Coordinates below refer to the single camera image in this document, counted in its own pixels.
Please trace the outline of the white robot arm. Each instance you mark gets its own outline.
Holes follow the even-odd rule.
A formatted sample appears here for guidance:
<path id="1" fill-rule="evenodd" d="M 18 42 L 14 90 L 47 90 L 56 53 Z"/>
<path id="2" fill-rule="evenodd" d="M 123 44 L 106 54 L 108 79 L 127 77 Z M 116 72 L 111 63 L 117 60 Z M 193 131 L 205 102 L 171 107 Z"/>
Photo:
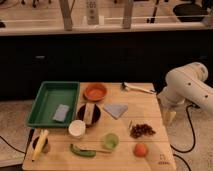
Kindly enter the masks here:
<path id="1" fill-rule="evenodd" d="M 157 95 L 165 126 L 176 116 L 175 107 L 189 100 L 209 114 L 213 114 L 213 88 L 205 84 L 206 66 L 193 62 L 170 70 L 165 77 L 166 86 Z"/>

